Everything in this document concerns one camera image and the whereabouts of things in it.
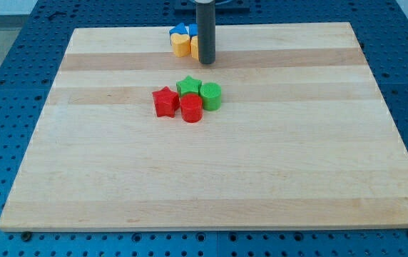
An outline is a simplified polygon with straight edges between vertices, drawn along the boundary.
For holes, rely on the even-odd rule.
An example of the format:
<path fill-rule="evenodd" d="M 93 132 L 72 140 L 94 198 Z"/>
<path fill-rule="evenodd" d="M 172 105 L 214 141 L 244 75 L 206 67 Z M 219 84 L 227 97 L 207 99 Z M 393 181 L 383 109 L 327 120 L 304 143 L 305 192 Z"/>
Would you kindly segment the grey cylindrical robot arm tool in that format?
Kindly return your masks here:
<path fill-rule="evenodd" d="M 199 62 L 215 62 L 215 0 L 195 0 Z"/>

